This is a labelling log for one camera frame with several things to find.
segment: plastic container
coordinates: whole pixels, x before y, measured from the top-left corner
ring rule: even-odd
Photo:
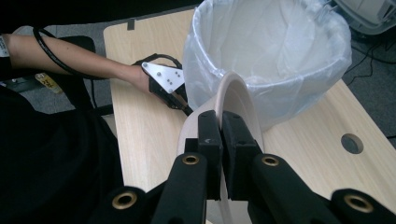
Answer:
[[[263,131],[316,103],[350,65],[349,27],[319,0],[205,0],[183,52],[192,109],[233,71],[247,84]]]

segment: light wood tabletop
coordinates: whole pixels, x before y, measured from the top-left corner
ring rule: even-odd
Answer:
[[[106,56],[132,64],[161,53],[181,61],[192,15],[187,10],[136,21],[133,30],[127,23],[107,27]],[[153,189],[169,175],[187,117],[120,80],[111,80],[111,94],[124,183]],[[361,152],[346,151],[343,136],[358,139]],[[317,194],[329,199],[336,189],[357,189],[396,212],[396,150],[342,80],[263,139],[264,151],[285,159]]]

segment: trash bin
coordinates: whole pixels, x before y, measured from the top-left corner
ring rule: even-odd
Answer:
[[[233,71],[263,131],[316,103],[351,65],[346,21],[320,0],[205,0],[183,51],[192,109]]]

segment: white trash bag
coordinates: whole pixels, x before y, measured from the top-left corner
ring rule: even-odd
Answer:
[[[350,65],[349,27],[320,0],[205,0],[183,52],[192,109],[234,71],[263,131],[316,103]]]

